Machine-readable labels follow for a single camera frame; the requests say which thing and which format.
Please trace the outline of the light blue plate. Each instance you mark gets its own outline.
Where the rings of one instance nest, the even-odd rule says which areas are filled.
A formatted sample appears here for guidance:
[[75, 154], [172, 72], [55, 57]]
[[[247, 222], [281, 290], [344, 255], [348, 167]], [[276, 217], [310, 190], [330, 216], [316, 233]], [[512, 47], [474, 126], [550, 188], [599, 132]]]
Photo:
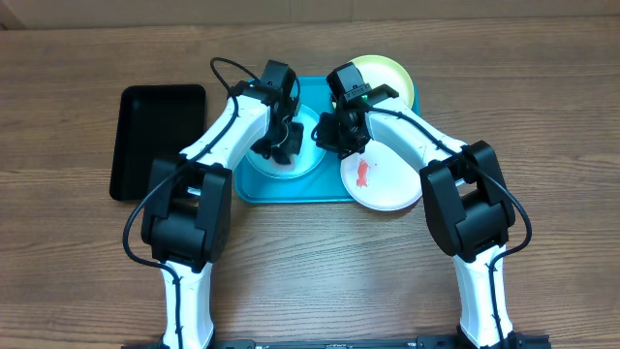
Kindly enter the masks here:
[[252, 167], [259, 173], [276, 179], [293, 179], [303, 175], [307, 175], [314, 170], [323, 160], [326, 151], [316, 147], [315, 142], [311, 138], [311, 133], [317, 126], [319, 116], [307, 106], [302, 105], [299, 113], [294, 117], [294, 122], [303, 125], [303, 137], [299, 154], [292, 154], [290, 160], [294, 160], [295, 169], [291, 176], [280, 176], [274, 172], [272, 165], [273, 159], [265, 160], [260, 154], [250, 150], [246, 154], [246, 159]]

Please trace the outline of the white plate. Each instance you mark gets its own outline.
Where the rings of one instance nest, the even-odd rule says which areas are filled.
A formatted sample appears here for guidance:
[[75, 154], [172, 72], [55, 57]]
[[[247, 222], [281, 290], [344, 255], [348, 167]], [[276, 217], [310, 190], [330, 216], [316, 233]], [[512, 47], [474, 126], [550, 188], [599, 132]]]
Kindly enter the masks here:
[[386, 145], [371, 141], [363, 153], [343, 159], [340, 174], [347, 192], [359, 204], [396, 211], [422, 196], [419, 174]]

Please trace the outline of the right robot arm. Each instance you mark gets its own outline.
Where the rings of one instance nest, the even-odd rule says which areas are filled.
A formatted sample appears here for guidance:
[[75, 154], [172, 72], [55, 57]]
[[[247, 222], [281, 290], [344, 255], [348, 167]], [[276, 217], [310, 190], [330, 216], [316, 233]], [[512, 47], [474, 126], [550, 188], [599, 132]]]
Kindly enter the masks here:
[[507, 347], [512, 322], [501, 255], [515, 214], [493, 148], [443, 134], [385, 84], [338, 95], [335, 111], [321, 115], [311, 138], [339, 159], [377, 141], [418, 173], [429, 232], [455, 265], [460, 332], [476, 348]]

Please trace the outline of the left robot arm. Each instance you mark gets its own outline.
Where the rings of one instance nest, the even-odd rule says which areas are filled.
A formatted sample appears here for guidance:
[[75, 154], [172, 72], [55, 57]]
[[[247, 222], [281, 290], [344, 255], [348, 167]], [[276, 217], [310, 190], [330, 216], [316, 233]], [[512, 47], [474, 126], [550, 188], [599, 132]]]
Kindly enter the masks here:
[[249, 152], [280, 166], [300, 154], [303, 127], [300, 83], [292, 78], [242, 81], [230, 92], [214, 124], [172, 161], [157, 159], [143, 214], [147, 265], [161, 271], [167, 326], [161, 348], [206, 348], [214, 335], [209, 310], [210, 278], [231, 228], [233, 172]]

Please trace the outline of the teal plastic tray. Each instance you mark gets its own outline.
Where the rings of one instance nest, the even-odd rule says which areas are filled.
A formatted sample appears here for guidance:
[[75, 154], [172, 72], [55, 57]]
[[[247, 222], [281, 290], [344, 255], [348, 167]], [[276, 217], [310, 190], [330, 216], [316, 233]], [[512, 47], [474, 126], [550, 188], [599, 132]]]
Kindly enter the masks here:
[[[331, 91], [324, 77], [301, 77], [301, 105], [320, 114], [332, 111]], [[293, 179], [276, 179], [255, 170], [246, 156], [234, 170], [234, 187], [238, 196], [252, 204], [307, 204], [351, 202], [345, 189], [340, 160], [325, 151], [319, 165], [310, 173]]]

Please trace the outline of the black water tray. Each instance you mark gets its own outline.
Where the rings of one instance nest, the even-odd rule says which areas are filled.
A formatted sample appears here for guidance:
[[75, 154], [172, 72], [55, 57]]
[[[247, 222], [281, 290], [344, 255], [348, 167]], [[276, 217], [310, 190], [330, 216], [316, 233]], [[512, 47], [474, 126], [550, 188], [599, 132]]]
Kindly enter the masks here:
[[109, 195], [141, 200], [154, 159], [174, 156], [205, 130], [206, 92], [199, 84], [133, 85], [121, 94]]

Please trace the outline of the yellow plate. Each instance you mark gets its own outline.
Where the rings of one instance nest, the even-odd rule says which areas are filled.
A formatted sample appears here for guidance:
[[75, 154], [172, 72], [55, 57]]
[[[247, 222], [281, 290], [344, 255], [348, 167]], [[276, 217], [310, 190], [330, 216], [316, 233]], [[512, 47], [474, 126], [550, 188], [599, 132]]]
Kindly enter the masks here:
[[386, 84], [399, 94], [410, 110], [419, 113], [416, 85], [398, 62], [386, 56], [368, 54], [353, 58], [350, 63], [356, 66], [371, 88]]

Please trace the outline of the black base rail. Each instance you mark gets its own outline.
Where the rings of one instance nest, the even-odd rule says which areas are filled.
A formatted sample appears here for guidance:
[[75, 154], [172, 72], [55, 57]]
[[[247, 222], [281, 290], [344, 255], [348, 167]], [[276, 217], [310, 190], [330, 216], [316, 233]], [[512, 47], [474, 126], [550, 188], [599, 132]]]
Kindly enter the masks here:
[[[124, 349], [161, 349], [169, 348], [160, 339], [155, 343], [123, 345]], [[349, 342], [336, 341], [281, 341], [255, 342], [253, 340], [216, 341], [206, 348], [213, 349], [456, 349], [475, 348], [467, 344], [463, 335], [420, 335], [416, 339], [364, 339]], [[525, 335], [511, 333], [502, 348], [511, 349], [551, 349], [548, 335]]]

